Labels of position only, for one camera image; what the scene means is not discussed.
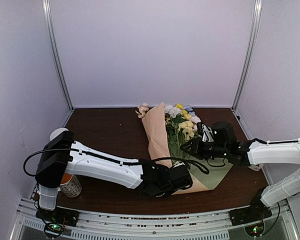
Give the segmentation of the cream yellow rose spray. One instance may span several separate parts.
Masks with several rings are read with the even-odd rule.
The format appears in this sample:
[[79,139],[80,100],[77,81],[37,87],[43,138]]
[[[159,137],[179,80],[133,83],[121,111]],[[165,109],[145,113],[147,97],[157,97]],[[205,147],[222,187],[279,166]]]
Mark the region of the cream yellow rose spray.
[[175,158],[189,159],[190,155],[181,150],[181,145],[187,143],[197,135],[192,121],[184,119],[181,115],[165,119],[165,129],[170,155]]

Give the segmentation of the pink rose stem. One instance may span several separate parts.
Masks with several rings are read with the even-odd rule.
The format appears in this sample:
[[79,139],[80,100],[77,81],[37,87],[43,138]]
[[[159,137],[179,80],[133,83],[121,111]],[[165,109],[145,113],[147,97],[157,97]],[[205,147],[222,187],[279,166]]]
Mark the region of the pink rose stem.
[[201,119],[198,116],[194,115],[191,117],[190,121],[193,123],[193,127],[192,127],[193,131],[197,132],[198,131],[197,124],[201,122]]
[[173,105],[165,105],[163,111],[165,120],[174,119],[177,116],[182,115],[182,110]]

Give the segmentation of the pink and green wrapping paper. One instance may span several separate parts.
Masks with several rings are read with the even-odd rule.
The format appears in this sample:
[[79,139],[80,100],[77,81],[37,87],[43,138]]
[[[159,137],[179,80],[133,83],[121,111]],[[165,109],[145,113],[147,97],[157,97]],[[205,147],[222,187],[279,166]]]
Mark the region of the pink and green wrapping paper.
[[[164,106],[166,105],[162,102],[153,108],[149,107],[149,111],[141,118],[148,139],[149,156],[152,160],[172,157],[168,147]],[[190,156],[185,160],[196,160],[196,158]],[[225,158],[209,159],[206,163],[209,174],[204,174],[192,164],[187,164],[193,186],[186,190],[178,190],[177,195],[214,190],[233,166]]]

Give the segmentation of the blue flower stem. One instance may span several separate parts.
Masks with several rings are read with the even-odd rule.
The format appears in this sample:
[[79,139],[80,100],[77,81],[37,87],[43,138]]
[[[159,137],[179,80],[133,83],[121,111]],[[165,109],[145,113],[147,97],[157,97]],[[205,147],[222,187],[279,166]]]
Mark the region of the blue flower stem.
[[187,114],[190,116],[196,115],[196,113],[194,112],[193,108],[190,105],[185,105],[183,109],[186,110]]

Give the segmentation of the yellow flower stem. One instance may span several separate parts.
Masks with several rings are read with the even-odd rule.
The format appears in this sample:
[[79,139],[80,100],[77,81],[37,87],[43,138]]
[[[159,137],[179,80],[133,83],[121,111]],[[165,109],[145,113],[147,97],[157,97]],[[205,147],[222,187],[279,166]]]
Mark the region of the yellow flower stem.
[[181,113],[182,113],[183,117],[184,117],[187,121],[189,121],[189,120],[191,119],[192,116],[189,115],[189,114],[187,113],[186,110],[184,110],[184,106],[185,106],[185,105],[182,105],[181,103],[177,103],[177,104],[175,105],[176,108],[178,108],[178,109],[181,110]]

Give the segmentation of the peach blossom stem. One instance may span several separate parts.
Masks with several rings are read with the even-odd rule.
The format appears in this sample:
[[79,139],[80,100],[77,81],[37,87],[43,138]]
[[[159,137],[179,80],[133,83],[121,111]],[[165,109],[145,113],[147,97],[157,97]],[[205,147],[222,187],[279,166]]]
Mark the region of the peach blossom stem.
[[148,111],[149,111],[149,105],[146,102],[144,102],[137,107],[135,113],[137,114],[137,117],[139,119],[142,119]]

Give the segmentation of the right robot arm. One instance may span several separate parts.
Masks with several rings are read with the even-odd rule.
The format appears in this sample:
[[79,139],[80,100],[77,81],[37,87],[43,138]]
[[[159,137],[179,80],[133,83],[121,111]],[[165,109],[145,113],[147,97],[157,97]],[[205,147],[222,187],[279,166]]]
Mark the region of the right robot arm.
[[185,153],[204,160],[227,159],[233,165],[294,164],[299,168],[283,180],[259,190],[246,210],[249,220],[258,220],[272,205],[300,193],[300,138],[238,141],[233,125],[218,121],[211,126],[197,124],[198,135],[180,146]]

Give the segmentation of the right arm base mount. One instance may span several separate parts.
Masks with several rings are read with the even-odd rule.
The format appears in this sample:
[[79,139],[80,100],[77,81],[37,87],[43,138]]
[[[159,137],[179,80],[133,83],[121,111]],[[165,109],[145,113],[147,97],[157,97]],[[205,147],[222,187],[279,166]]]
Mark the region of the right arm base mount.
[[265,233],[265,219],[272,216],[269,208],[244,207],[229,212],[232,226],[243,226],[249,237],[260,237]]

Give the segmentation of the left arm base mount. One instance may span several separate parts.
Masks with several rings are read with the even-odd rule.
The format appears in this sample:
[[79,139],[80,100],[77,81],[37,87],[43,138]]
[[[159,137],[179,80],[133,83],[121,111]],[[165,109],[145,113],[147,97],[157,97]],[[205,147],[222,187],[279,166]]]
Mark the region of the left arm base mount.
[[44,223],[43,233],[51,239],[60,237],[66,227],[76,227],[80,213],[77,210],[70,210],[56,207],[53,211],[37,208],[35,216]]

